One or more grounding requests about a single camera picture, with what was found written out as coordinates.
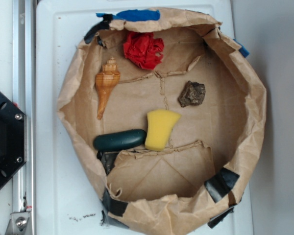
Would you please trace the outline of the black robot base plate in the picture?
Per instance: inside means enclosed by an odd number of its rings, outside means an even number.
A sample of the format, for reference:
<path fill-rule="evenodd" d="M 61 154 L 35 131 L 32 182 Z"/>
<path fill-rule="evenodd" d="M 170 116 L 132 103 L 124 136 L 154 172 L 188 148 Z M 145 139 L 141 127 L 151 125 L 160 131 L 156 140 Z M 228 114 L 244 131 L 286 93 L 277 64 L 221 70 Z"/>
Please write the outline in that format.
<path fill-rule="evenodd" d="M 25 118 L 0 92 L 0 190 L 25 164 Z"/>

